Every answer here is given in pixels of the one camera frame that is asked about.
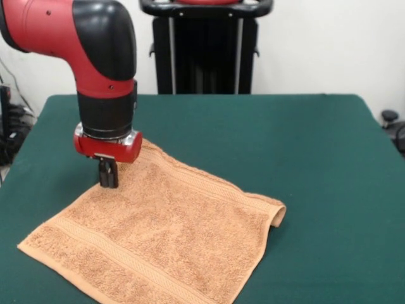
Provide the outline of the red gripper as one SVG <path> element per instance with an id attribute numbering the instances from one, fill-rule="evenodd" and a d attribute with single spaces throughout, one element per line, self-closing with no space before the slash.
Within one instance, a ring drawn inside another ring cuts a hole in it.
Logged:
<path id="1" fill-rule="evenodd" d="M 118 187 L 118 166 L 116 162 L 133 163 L 140 153 L 142 133 L 132 130 L 127 137 L 114 140 L 94 139 L 84 134 L 79 123 L 73 135 L 75 149 L 81 155 L 99 159 L 99 183 L 101 187 Z M 115 161 L 109 163 L 104 158 Z"/>

